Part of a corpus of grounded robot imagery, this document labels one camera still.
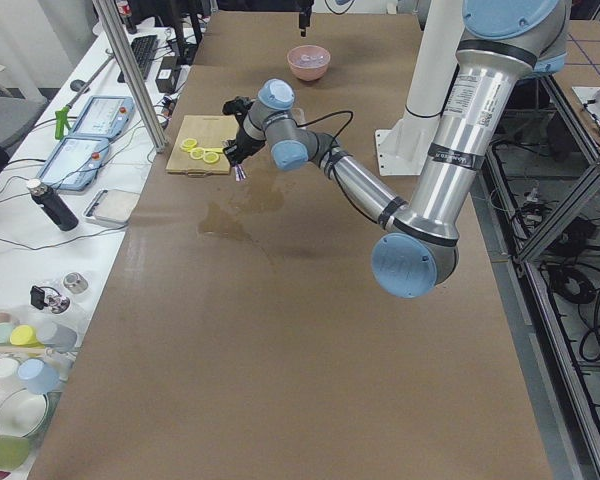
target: white table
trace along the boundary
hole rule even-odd
[[[165,45],[168,35],[172,35],[172,32],[171,29],[140,26],[138,33],[130,38],[149,34],[156,34],[159,38],[156,60],[146,81],[151,100],[157,105],[164,94],[158,92],[154,79],[160,65],[159,57],[170,52]],[[75,92],[69,88],[70,82],[75,79],[87,80],[91,77],[106,60],[108,48],[106,35],[100,35],[51,101],[38,124],[55,118],[55,112],[75,95]],[[91,84],[90,90],[75,103],[69,115],[77,116],[92,95],[131,96],[127,84],[117,82],[119,72],[117,63],[110,62]],[[185,81],[187,73],[188,67],[183,67],[179,79],[180,85]],[[54,126],[55,122],[49,122],[35,128],[16,151],[12,161],[26,158],[46,159],[57,144],[54,138]],[[40,247],[104,231],[106,227],[87,223],[82,218],[94,195],[101,189],[114,188],[140,193],[155,156],[153,144],[142,126],[137,110],[122,136],[112,144],[108,158],[114,155],[115,158],[99,172],[96,180],[84,192],[62,195],[69,208],[80,219],[79,225],[69,232],[60,231],[32,201],[25,187],[25,180],[12,178],[14,175],[34,178],[42,163],[27,161],[7,166],[0,175],[0,200],[14,195],[24,195],[0,203],[0,238],[31,247]],[[74,315],[69,316],[64,323],[69,322],[69,326],[78,330],[79,342],[81,342],[124,235],[124,230],[118,230],[38,251],[30,251],[0,241],[0,310],[13,313],[21,323],[35,323],[43,316],[51,316],[48,313],[42,314],[29,305],[31,286],[54,285],[54,282],[61,280],[67,273],[80,272],[87,279],[89,288],[80,296],[73,297],[74,306],[70,307],[69,311],[75,309]],[[63,323],[56,318],[59,316],[53,317],[58,323]],[[8,478],[12,480],[26,478],[34,460],[35,455],[30,455],[27,462]]]

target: wet stain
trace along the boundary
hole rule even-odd
[[[264,213],[280,210],[284,205],[284,193],[276,185],[280,172],[271,168],[249,171],[244,190],[229,200],[229,205],[239,213]]]
[[[209,203],[206,218],[198,224],[198,233],[253,242],[236,216],[225,212],[215,202]]]

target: yellow cup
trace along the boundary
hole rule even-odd
[[[17,347],[42,347],[43,345],[36,337],[36,331],[31,325],[18,325],[9,337],[11,345]]]

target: green handle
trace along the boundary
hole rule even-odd
[[[56,110],[56,140],[62,140],[64,138],[64,130],[71,129],[69,125],[69,105],[63,107],[61,110]]]

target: label sticker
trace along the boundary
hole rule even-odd
[[[458,75],[451,89],[444,113],[454,117],[464,117],[471,106],[471,101],[478,90],[479,83],[480,77],[475,75]]]
[[[432,143],[427,154],[432,157],[434,162],[449,163],[458,167],[465,167],[471,170],[478,170],[484,160],[483,155],[475,153],[460,152],[451,148],[443,147]]]
[[[503,78],[458,75],[444,115],[465,120],[469,125],[495,130],[511,91]]]

